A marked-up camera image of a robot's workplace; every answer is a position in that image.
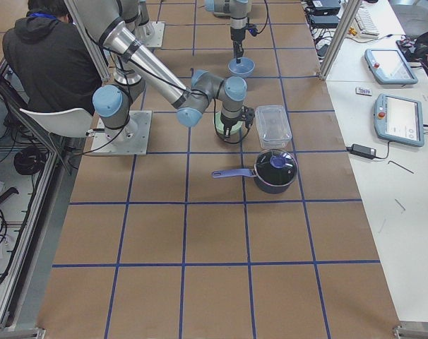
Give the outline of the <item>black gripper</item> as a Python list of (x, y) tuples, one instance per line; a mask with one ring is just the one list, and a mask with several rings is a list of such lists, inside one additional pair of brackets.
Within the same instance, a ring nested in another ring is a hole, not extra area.
[(239, 64), (239, 58), (243, 56), (242, 41), (245, 39), (246, 32), (249, 32), (251, 36), (256, 36), (256, 25), (253, 23), (247, 23), (245, 26), (240, 28), (230, 28), (230, 37), (234, 42), (234, 60), (236, 64)]
[(224, 137), (230, 137), (233, 126), (239, 122), (244, 122), (245, 128), (249, 131), (254, 122), (254, 109), (241, 108), (238, 112), (234, 113), (233, 117), (229, 117), (225, 112), (221, 111), (221, 122), (223, 124), (222, 134)]

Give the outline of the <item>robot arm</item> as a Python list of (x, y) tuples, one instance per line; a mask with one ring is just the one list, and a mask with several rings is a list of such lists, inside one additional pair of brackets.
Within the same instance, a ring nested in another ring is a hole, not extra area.
[(251, 128), (254, 110), (244, 105), (247, 86), (242, 77), (197, 70), (186, 86), (145, 46), (141, 34), (149, 15), (144, 1), (78, 1), (77, 8), (89, 36), (153, 86), (175, 108), (180, 124), (194, 127), (211, 102), (219, 100), (219, 137), (228, 140), (241, 121)]
[(256, 25), (250, 23), (248, 14), (251, 5), (247, 0), (205, 0), (205, 9), (211, 13), (221, 13), (230, 17), (230, 38), (233, 45), (234, 60), (242, 63), (244, 56), (243, 41), (246, 32), (257, 36)]

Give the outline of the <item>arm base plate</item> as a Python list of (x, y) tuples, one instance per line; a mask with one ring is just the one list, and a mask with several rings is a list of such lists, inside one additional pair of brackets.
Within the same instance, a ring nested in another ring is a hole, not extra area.
[(107, 133), (96, 132), (90, 148), (92, 155), (146, 155), (152, 115), (150, 110), (131, 110), (128, 124), (113, 141), (109, 137), (114, 138), (118, 131), (107, 129)]
[(156, 49), (162, 47), (165, 31), (165, 22), (149, 21), (145, 25), (140, 25), (135, 29), (135, 36), (145, 46)]

